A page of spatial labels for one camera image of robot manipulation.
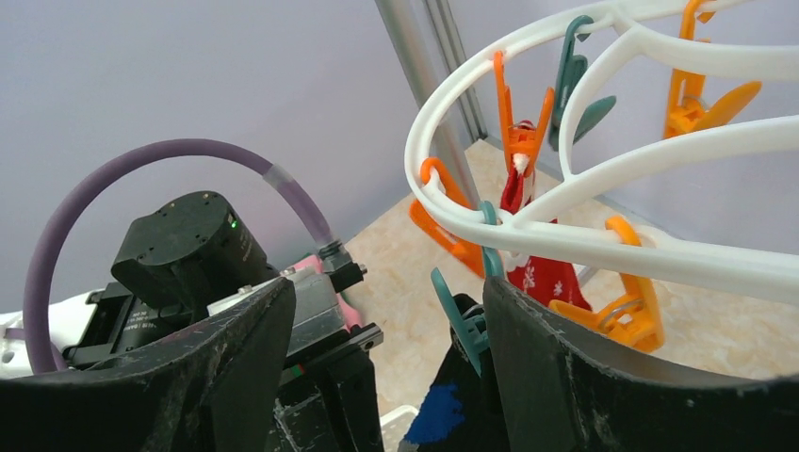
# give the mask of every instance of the gray wall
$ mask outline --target gray wall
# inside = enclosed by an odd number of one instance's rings
[[[549,14],[591,3],[585,0],[452,1],[466,53],[471,56],[508,33]],[[721,11],[699,24],[696,37],[730,44],[799,44],[799,2],[761,0]],[[647,23],[677,36],[680,17]],[[615,32],[595,33],[578,43],[576,52],[589,63],[616,38]],[[538,112],[547,86],[553,86],[563,40],[536,47],[506,66],[506,81],[514,94],[517,120]],[[611,114],[574,149],[575,171],[661,138],[671,69],[639,57],[612,79],[600,96],[615,94]],[[742,80],[709,78],[705,98],[712,104]],[[499,137],[497,96],[493,75],[477,84],[483,114],[492,136]],[[799,113],[799,84],[765,83],[759,96],[735,121],[750,121]],[[557,164],[548,145],[545,163]],[[799,153],[741,157],[671,170],[620,187],[610,197],[671,234],[717,244],[799,253],[797,199]]]
[[[409,192],[402,154],[416,103],[371,1],[0,5],[0,312],[20,309],[28,259],[64,195],[149,142],[211,137],[261,153],[345,239]],[[51,300],[105,286],[130,221],[201,189],[224,194],[276,264],[311,249],[257,176],[220,161],[163,162],[78,221]]]

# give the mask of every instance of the clothespin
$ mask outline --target clothespin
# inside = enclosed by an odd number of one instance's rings
[[[463,207],[472,208],[469,206],[466,196],[455,183],[455,179],[447,171],[447,167],[439,158],[428,157],[422,163],[419,176],[424,184],[430,181],[431,170],[435,169],[438,176],[441,178],[441,183],[444,185],[444,190],[447,196],[462,205]],[[484,278],[485,273],[482,265],[482,253],[479,245],[467,242],[455,235],[450,234],[444,228],[439,226],[434,219],[427,213],[419,200],[415,200],[411,204],[408,215],[414,221],[416,226],[429,235],[436,243],[443,249],[447,250],[450,254],[455,256],[464,265],[469,267],[476,275]]]
[[[514,165],[514,155],[523,154],[530,160],[525,168],[524,177],[529,177],[535,168],[535,161],[544,141],[546,125],[552,115],[555,103],[555,90],[546,90],[544,103],[538,117],[538,126],[530,121],[514,122],[511,89],[505,85],[505,64],[502,52],[494,54],[494,76],[497,80],[497,100],[499,103],[499,127],[502,130],[502,147],[505,148],[505,167],[510,173]]]
[[[699,6],[713,0],[690,0],[682,15],[679,36],[693,40],[696,21],[706,24],[715,12],[696,15]],[[715,105],[708,108],[702,100],[705,75],[687,73],[679,69],[672,71],[671,87],[666,102],[666,122],[663,138],[677,137],[699,130],[725,125],[752,102],[758,95],[761,82],[745,83],[722,96]]]
[[[561,51],[561,65],[558,68],[558,78],[555,83],[555,111],[552,114],[552,124],[549,127],[549,145],[554,151],[558,151],[558,134],[561,130],[561,120],[563,112],[566,110],[566,103],[569,102],[572,91],[580,78],[588,71],[588,58],[583,55],[574,55],[575,35],[582,25],[593,23],[594,19],[589,16],[578,16],[566,28]],[[589,36],[591,36],[590,33],[580,33],[577,34],[577,39],[582,42]],[[599,99],[588,105],[579,120],[574,142],[578,142],[589,130],[599,124],[614,105],[616,105],[616,96]]]
[[[497,224],[497,212],[494,210],[494,205],[488,201],[480,203],[480,210],[485,216],[485,224]],[[489,276],[505,277],[505,268],[502,265],[502,258],[499,252],[493,248],[482,247],[482,265],[484,268],[485,278]]]
[[[485,216],[486,224],[497,224],[497,213],[492,203],[483,201],[480,203],[480,209]],[[499,257],[497,250],[483,247],[481,248],[481,255],[486,277],[505,276],[505,271],[502,268],[502,259]],[[461,343],[466,357],[472,367],[474,367],[475,372],[481,376],[480,354],[489,347],[488,332],[485,330],[485,316],[479,314],[464,318],[465,315],[461,315],[458,305],[455,303],[455,298],[449,291],[447,282],[444,281],[444,277],[438,267],[432,270],[430,278],[435,294],[438,296],[438,300],[444,308],[444,313],[447,315],[449,324],[452,326],[452,330],[455,331],[455,336]]]
[[[605,227],[616,231],[621,236],[622,243],[634,247],[641,246],[641,239],[623,218],[609,218],[605,222]],[[598,313],[592,313],[558,299],[553,299],[549,303],[549,308],[585,328],[608,336],[619,344],[645,353],[655,351],[665,341],[655,287],[648,278],[623,273],[619,276],[625,287],[625,295]],[[625,315],[629,315],[627,323],[622,321]]]
[[[482,375],[482,368],[480,364],[480,354],[488,348],[488,332],[485,330],[485,317],[483,315],[475,315],[473,317],[464,318],[461,312],[458,311],[458,305],[455,304],[455,298],[449,292],[447,282],[441,275],[438,267],[432,270],[430,274],[432,287],[435,289],[435,294],[441,302],[441,307],[444,308],[444,313],[449,319],[449,324],[455,331],[455,336],[461,343],[466,358],[474,367],[477,375]]]

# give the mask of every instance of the orange clothespin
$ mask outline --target orange clothespin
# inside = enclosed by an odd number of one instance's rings
[[[447,171],[447,167],[444,165],[444,162],[442,162],[439,158],[428,157],[424,162],[422,162],[422,168],[419,174],[422,179],[422,183],[427,184],[430,181],[431,169],[438,171],[438,176],[441,178],[441,184],[444,186],[444,190],[451,200],[459,203],[463,207],[473,208],[469,205],[468,201],[466,200],[466,196],[464,196],[464,193],[455,183],[455,179],[453,179],[449,174],[449,171]],[[411,219],[414,221],[416,226],[419,227],[419,229],[427,233],[427,235],[435,240],[442,248],[455,256],[459,261],[463,262],[476,275],[481,278],[485,278],[485,270],[482,265],[482,252],[479,245],[467,242],[462,238],[456,237],[445,231],[444,228],[439,226],[435,220],[432,219],[430,214],[424,210],[424,207],[419,200],[415,200],[411,204],[411,209],[408,212],[408,215],[410,215]]]
[[[529,121],[514,122],[514,110],[511,102],[511,89],[505,85],[505,64],[502,52],[494,54],[494,76],[497,80],[497,99],[499,100],[499,127],[502,129],[502,147],[505,148],[505,166],[508,172],[514,164],[514,154],[522,153],[530,158],[524,177],[529,177],[535,168],[535,160],[544,142],[546,127],[555,106],[555,89],[546,89],[544,104],[538,116],[538,126]]]
[[[690,0],[682,15],[682,26],[679,36],[684,40],[693,40],[696,21],[706,24],[715,12],[703,12],[698,16],[696,11],[705,2],[714,0]],[[679,69],[672,71],[669,98],[666,102],[666,124],[663,138],[710,129],[725,125],[750,103],[760,92],[761,82],[743,84],[722,96],[710,108],[702,100],[705,87],[705,75],[686,73]]]
[[[641,239],[621,217],[608,218],[605,227],[616,231],[622,243],[641,246]],[[625,295],[598,313],[582,309],[565,301],[553,299],[549,308],[585,328],[599,332],[612,340],[649,353],[663,345],[665,336],[660,320],[660,307],[652,280],[620,273]],[[622,317],[628,315],[629,321]]]

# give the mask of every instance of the red cloth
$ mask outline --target red cloth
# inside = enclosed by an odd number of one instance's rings
[[[502,191],[500,207],[512,214],[532,201],[535,171],[525,178],[516,169],[511,170]],[[567,301],[591,311],[591,305],[582,296],[574,266],[567,262],[543,257],[525,256],[503,252],[508,281],[525,291],[546,307],[553,299]]]

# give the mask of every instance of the teal clothespin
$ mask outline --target teal clothespin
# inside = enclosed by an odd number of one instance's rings
[[[497,212],[494,205],[488,201],[480,203],[480,210],[485,216],[485,224],[497,224]],[[493,248],[482,247],[482,266],[485,269],[485,277],[500,276],[505,277],[505,269],[502,266],[502,258],[499,252]]]
[[[435,294],[444,308],[444,313],[449,319],[449,324],[455,331],[455,336],[464,348],[466,357],[474,367],[477,375],[481,375],[482,368],[480,366],[480,354],[488,348],[488,333],[485,331],[485,317],[482,315],[475,315],[464,319],[461,312],[458,311],[458,305],[455,304],[455,298],[449,292],[449,287],[441,275],[438,267],[432,270],[430,274],[432,280],[432,287],[435,289]]]
[[[549,145],[553,150],[558,151],[558,134],[560,133],[563,112],[566,110],[566,103],[572,95],[574,87],[582,76],[588,71],[588,58],[583,55],[574,55],[575,35],[581,25],[593,24],[594,19],[589,16],[578,16],[566,28],[566,35],[563,38],[563,51],[561,52],[561,66],[558,68],[558,79],[555,83],[555,108],[552,112],[552,124],[549,127]],[[587,40],[590,33],[577,35],[580,41]],[[599,99],[588,108],[580,118],[574,142],[578,142],[589,130],[593,129],[602,118],[611,111],[616,105],[616,96],[609,96]]]

